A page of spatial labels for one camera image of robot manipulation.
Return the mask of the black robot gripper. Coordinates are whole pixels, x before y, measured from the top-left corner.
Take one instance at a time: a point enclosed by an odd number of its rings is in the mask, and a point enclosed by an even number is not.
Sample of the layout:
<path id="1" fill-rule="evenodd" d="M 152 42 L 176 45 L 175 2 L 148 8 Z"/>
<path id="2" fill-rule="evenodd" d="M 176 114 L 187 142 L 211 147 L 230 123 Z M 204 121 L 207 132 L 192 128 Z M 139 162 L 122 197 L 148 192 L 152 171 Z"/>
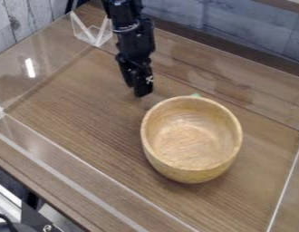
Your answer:
<path id="1" fill-rule="evenodd" d="M 147 17 L 114 20 L 114 32 L 119 39 L 116 61 L 126 84 L 128 87 L 134 86 L 138 98 L 154 91 L 154 75 L 150 67 L 150 56 L 156 49 L 154 30 L 155 23 Z"/>

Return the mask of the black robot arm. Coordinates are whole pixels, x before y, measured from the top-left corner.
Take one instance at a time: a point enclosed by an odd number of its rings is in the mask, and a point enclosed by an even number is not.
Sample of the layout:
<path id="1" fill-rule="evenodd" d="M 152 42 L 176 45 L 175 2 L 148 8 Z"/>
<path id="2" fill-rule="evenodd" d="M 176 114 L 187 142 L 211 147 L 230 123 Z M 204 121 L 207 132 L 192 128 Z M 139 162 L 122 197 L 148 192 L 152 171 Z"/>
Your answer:
<path id="1" fill-rule="evenodd" d="M 155 23 L 142 14 L 142 0 L 101 0 L 101 3 L 118 35 L 116 61 L 124 81 L 142 98 L 154 92 L 150 56 L 156 50 Z"/>

